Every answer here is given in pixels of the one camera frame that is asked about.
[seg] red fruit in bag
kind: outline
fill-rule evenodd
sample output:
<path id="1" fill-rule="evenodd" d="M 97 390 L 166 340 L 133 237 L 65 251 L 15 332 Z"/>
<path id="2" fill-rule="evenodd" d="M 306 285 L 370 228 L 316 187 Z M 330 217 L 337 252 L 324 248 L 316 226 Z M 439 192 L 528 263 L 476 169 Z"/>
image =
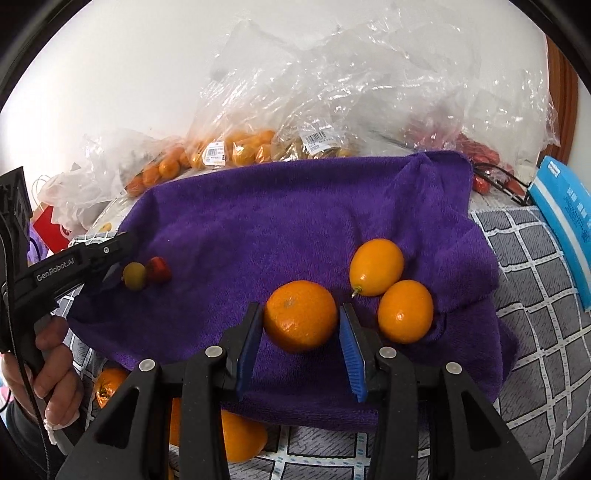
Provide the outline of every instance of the red fruit in bag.
<path id="1" fill-rule="evenodd" d="M 474 175 L 474 179 L 472 180 L 472 190 L 480 193 L 481 195 L 486 195 L 491 190 L 491 184 L 482 177 Z"/>
<path id="2" fill-rule="evenodd" d="M 516 195 L 523 197 L 525 196 L 525 190 L 520 183 L 515 179 L 509 179 L 505 182 L 505 188 Z"/>
<path id="3" fill-rule="evenodd" d="M 172 277 L 172 272 L 168 264 L 162 257 L 154 257 L 146 263 L 146 276 L 150 283 L 168 282 Z"/>

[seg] human hand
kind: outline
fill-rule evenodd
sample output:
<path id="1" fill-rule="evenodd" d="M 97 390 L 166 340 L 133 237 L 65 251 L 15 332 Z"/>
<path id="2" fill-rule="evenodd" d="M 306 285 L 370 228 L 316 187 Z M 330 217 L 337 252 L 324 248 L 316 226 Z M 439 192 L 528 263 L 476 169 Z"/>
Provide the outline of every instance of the human hand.
<path id="1" fill-rule="evenodd" d="M 62 343 L 67 332 L 66 320 L 62 317 L 52 317 L 35 339 L 37 348 L 48 352 L 43 369 L 36 378 L 32 379 L 31 371 L 25 366 L 37 397 L 45 398 L 53 389 L 53 395 L 45 410 L 47 423 L 52 426 L 67 425 L 82 402 L 82 380 L 72 365 L 71 350 Z M 1 359 L 1 367 L 2 375 L 6 379 L 12 395 L 35 421 L 35 410 L 22 381 L 17 359 L 11 353 L 5 353 Z"/>

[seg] grid patterned blanket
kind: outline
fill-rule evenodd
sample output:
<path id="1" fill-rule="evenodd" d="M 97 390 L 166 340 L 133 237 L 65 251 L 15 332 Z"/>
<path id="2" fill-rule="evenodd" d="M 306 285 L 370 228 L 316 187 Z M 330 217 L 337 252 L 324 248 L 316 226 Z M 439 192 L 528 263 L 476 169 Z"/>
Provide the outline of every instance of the grid patterned blanket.
<path id="1" fill-rule="evenodd" d="M 519 359 L 495 402 L 541 480 L 566 470 L 591 434 L 591 316 L 580 307 L 563 253 L 534 207 L 472 212 L 499 260 L 497 315 L 519 338 Z M 102 242 L 112 233 L 81 237 Z M 67 316 L 74 296 L 56 314 Z M 109 362 L 71 332 L 66 343 L 85 385 L 86 426 L 99 407 L 92 386 Z M 343 433 L 269 425 L 269 441 L 255 459 L 230 465 L 235 480 L 364 480 L 372 433 Z M 420 433 L 418 479 L 428 476 L 429 441 Z M 170 447 L 178 469 L 178 449 Z"/>

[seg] black wire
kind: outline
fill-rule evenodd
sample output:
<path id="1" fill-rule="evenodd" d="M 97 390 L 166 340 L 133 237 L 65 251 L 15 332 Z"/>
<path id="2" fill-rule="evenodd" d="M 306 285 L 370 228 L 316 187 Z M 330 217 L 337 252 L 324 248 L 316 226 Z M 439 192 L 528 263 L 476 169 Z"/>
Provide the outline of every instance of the black wire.
<path id="1" fill-rule="evenodd" d="M 10 397 L 12 396 L 12 390 L 8 390 L 8 395 L 6 396 L 6 403 L 0 408 L 0 413 L 4 413 L 4 410 L 8 408 L 8 404 L 10 403 Z"/>
<path id="2" fill-rule="evenodd" d="M 29 397 L 29 401 L 33 406 L 33 410 L 35 411 L 35 419 L 37 420 L 37 426 L 39 428 L 39 432 L 41 433 L 41 441 L 43 442 L 43 449 L 45 450 L 45 462 L 47 466 L 47 480 L 51 480 L 51 462 L 49 459 L 49 437 L 47 436 L 47 430 L 43 425 L 43 418 L 41 416 L 41 412 L 39 412 L 39 406 L 37 405 L 37 401 L 35 400 L 35 395 L 33 393 L 33 389 L 31 388 L 31 383 L 29 382 L 29 377 L 27 375 L 27 371 L 25 370 L 25 364 L 22 361 L 21 356 L 18 353 L 17 343 L 15 340 L 15 328 L 12 323 L 12 305 L 14 303 L 14 257 L 12 256 L 12 235 L 8 228 L 8 224 L 4 219 L 3 215 L 0 215 L 0 229 L 3 232 L 0 232 L 0 242 L 2 243 L 2 250 L 4 252 L 4 274 L 6 278 L 6 315 L 7 315 L 7 324 L 8 330 L 10 331 L 10 338 L 12 342 L 12 354 L 17 360 L 18 370 L 21 374 L 22 382 L 25 386 L 25 390 L 27 390 L 27 395 Z M 7 248 L 5 238 L 9 239 L 9 245 Z"/>
<path id="3" fill-rule="evenodd" d="M 35 247 L 35 252 L 37 252 L 37 261 L 40 262 L 41 261 L 41 251 L 39 250 L 39 246 L 37 245 L 37 242 L 35 242 L 35 240 L 33 240 L 31 237 L 29 237 L 29 242 L 31 242 L 33 244 L 33 246 Z"/>

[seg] purple towel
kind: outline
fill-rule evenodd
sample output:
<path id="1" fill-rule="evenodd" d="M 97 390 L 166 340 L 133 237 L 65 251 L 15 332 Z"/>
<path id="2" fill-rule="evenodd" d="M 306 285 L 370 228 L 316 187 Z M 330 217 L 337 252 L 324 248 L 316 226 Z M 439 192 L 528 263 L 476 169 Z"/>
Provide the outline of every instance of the purple towel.
<path id="1" fill-rule="evenodd" d="M 348 301 L 355 250 L 384 237 L 404 253 L 403 278 L 427 286 L 436 308 L 427 336 L 401 350 L 418 363 L 459 362 L 492 401 L 517 342 L 495 315 L 497 261 L 466 215 L 471 184 L 470 164 L 452 152 L 303 160 L 163 184 L 143 195 L 121 230 L 140 238 L 133 260 L 162 256 L 173 279 L 139 293 L 83 292 L 70 326 L 129 369 L 147 357 L 186 359 L 240 322 L 250 301 L 264 303 L 287 282 L 311 280 Z M 355 300 L 365 325 L 375 327 L 378 301 Z M 350 392 L 337 335 L 301 355 L 263 335 L 251 390 L 228 407 L 273 423 L 376 426 L 376 412 Z"/>

